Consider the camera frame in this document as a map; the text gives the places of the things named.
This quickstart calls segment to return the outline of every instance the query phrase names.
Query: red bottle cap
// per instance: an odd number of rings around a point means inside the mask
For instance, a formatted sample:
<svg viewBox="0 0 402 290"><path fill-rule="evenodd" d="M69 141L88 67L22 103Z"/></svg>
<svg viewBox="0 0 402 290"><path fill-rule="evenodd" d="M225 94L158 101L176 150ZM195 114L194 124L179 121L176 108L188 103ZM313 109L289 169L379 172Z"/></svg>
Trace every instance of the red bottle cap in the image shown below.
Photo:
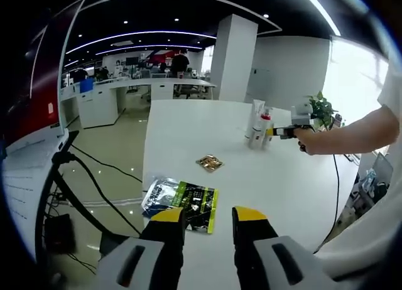
<svg viewBox="0 0 402 290"><path fill-rule="evenodd" d="M265 120L267 120L267 121L270 121L270 120L271 120L271 116L270 116L270 115L261 114L261 118L262 118L262 119L265 119Z"/></svg>

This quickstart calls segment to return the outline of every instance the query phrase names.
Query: hand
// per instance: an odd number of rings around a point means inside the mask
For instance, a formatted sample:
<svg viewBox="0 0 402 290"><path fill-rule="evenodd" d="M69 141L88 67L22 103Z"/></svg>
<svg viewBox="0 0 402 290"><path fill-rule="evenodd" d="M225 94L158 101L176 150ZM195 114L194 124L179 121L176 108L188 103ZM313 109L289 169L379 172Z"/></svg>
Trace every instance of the hand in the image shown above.
<svg viewBox="0 0 402 290"><path fill-rule="evenodd" d="M300 146L301 152L306 152L309 155L314 155L313 148L313 135L314 131L311 129L296 129L293 131L297 139L299 140L298 145Z"/></svg>

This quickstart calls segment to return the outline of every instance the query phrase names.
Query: human arm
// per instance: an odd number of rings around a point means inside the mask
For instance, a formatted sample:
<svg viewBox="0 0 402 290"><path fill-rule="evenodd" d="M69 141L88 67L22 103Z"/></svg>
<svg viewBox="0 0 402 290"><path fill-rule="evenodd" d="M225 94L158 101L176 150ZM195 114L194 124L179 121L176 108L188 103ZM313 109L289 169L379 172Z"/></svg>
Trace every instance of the human arm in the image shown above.
<svg viewBox="0 0 402 290"><path fill-rule="evenodd" d="M295 130L296 137L311 155L367 153L395 142L398 134L398 118L387 106L340 129L317 133L309 129Z"/></svg>

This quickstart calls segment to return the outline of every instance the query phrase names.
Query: potted plant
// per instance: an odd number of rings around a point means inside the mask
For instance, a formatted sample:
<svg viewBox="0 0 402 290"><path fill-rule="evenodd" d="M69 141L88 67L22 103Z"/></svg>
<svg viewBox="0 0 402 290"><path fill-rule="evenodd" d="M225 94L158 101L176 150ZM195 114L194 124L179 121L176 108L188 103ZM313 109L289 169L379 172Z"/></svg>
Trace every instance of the potted plant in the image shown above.
<svg viewBox="0 0 402 290"><path fill-rule="evenodd" d="M333 110L332 105L319 91L317 95L308 95L310 105L313 107L314 127L316 130L325 130L332 123L332 115L337 112Z"/></svg>

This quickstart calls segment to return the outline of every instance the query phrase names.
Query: green plant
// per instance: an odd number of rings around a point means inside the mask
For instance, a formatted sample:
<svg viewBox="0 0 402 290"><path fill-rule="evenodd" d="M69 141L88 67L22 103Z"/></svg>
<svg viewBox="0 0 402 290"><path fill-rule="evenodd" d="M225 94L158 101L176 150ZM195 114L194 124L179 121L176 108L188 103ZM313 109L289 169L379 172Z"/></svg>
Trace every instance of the green plant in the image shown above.
<svg viewBox="0 0 402 290"><path fill-rule="evenodd" d="M321 127L329 126L332 122L332 114L337 112L333 110L332 105L319 91L317 95L308 95L308 100L313 107L313 114L317 117L316 124Z"/></svg>

